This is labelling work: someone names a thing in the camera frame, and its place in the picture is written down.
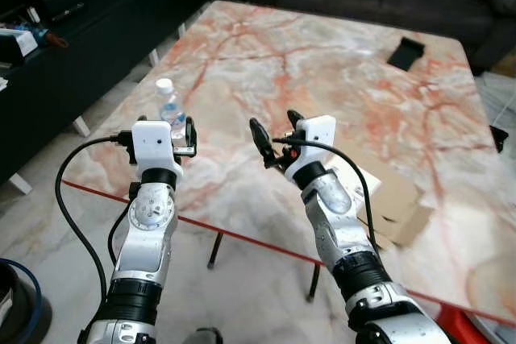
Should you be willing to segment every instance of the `water bottle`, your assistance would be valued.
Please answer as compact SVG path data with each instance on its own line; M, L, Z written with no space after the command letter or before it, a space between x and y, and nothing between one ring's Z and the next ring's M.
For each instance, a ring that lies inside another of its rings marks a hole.
M174 89L171 80L161 78L156 81L156 98L160 109L160 119L168 122L172 127L172 138L184 138L186 115L183 112L181 96Z

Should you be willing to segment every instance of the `red table edge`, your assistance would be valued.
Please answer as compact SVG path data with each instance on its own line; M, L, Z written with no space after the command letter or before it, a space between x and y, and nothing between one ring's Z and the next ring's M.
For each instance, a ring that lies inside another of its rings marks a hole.
M98 191L97 189L91 189L89 187L85 187L84 185L75 184L75 183L73 183L73 182L71 182L69 180L62 179L61 182L65 183L66 185L68 185L70 187L73 187L75 189L80 189L81 191L85 191L87 193L93 193L95 195L99 195L101 197L106 197L106 198L114 200L114 201L119 201L119 202L122 202L122 203L128 203L129 202L128 199L124 199L123 197L116 197L115 195L111 195L110 193L104 193L102 191ZM289 251L289 250L286 250L286 249L283 249L281 247L277 247L277 246L274 246L274 245L271 245L271 244L268 244L268 243L265 243L265 242L261 242L261 241L259 241L257 239L254 239L254 238L249 238L249 237L246 237L244 235L240 235L240 234L234 233L232 231L224 230L224 229L221 229L221 228L216 227L216 226L212 226L212 225L208 225L206 223L202 223L200 221L195 221L195 220L190 219L190 218L182 217L181 215L178 215L177 218L179 220L183 221L183 222L187 222L187 223L190 223L190 224L195 225L195 226L203 227L203 228L208 229L208 230L213 230L213 231L216 231L216 232L221 233L221 234L229 235L229 236L231 236L233 238L236 238L236 239L240 239L240 240L243 240L243 241L246 241L246 242L249 242L249 243L253 243L253 244L258 245L258 246L265 247L265 248L267 248L269 250L277 251L277 252L285 254L285 255L290 255L291 257L294 257L294 258L297 258L297 259L301 259L301 260L306 261L306 262L310 262L310 263L314 263L316 265L324 266L324 263L322 261L319 261L317 259L313 259L311 257L307 257L305 255L294 253L293 251ZM415 291L412 291L412 290L408 290L407 289L407 292L412 294L413 296L420 297L420 298L422 298L424 300L435 302L435 303L441 304L441 305L446 305L448 307L459 309L459 310L464 311L466 313L473 313L473 314L476 314L479 317L485 317L485 318L488 318L489 320L493 320L493 321L499 322L501 324L505 324L505 325L516 327L516 321L506 320L504 318L496 317L496 316L493 316L491 314L484 313L484 312L481 312L481 311L477 311L477 310L474 310L474 309L466 309L466 308L464 308L462 306L450 304L448 302L439 300L439 299L437 299L437 298L435 298L433 296L427 296L425 294L422 294L422 293L419 293L419 292L415 292Z

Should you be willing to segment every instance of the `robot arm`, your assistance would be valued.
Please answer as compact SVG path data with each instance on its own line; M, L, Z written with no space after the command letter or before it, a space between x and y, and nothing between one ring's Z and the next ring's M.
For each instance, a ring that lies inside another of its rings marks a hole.
M126 136L140 179L128 210L129 231L111 276L105 302L79 337L87 344L156 343L157 305L169 269L170 239L177 227L176 184L180 156L196 154L196 133L186 121L186 147L174 147L167 122L138 121Z
M331 116L304 119L292 110L288 115L294 132L277 142L333 144L335 119ZM302 191L317 251L340 288L348 324L357 332L356 342L449 344L440 327L390 279L356 217L353 201L336 175L323 167L327 151L297 145L284 147L283 156L277 158L267 132L255 118L250 127L265 167L283 171Z

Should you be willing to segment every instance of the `marble table top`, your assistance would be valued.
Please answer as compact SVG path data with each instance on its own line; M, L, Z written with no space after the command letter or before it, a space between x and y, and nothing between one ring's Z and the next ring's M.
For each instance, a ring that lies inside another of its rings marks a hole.
M385 63L402 36L426 45L408 73ZM318 259L299 190L263 168L248 120L280 135L289 108L331 114L337 147L351 140L390 164L434 209L409 247L383 252L392 277L428 298L516 320L514 192L457 41L214 2L91 137L129 129L141 114L156 119L161 77L181 91L198 130L198 155L177 188L181 216ZM127 153L107 144L78 155L65 179L125 197L135 178Z

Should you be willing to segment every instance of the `marble floor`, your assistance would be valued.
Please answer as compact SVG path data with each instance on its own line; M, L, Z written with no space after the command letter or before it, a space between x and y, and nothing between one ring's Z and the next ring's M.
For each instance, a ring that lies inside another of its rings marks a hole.
M176 39L175 35L166 39L158 52L168 51ZM149 70L148 60L142 60L83 114L92 131ZM516 176L515 82L490 74L477 81L489 119L511 133L504 161ZM98 303L94 266L62 218L53 192L60 163L83 141L69 128L27 163L19 173L33 186L29 195L9 184L0 187L0 256L27 265L51 301L54 318L46 344L75 342ZM109 276L106 236L123 204L70 187L63 187L63 192L70 213L98 249ZM90 211L92 203L102 211ZM117 234L118 243L123 232L121 228ZM208 271L214 238L213 231L180 222L160 304L158 342L180 343L200 326L217 326L229 343L355 342L327 271L322 270L316 297L309 304L305 301L312 272L309 263L225 237L214 270ZM424 306L433 316L439 310L432 303Z

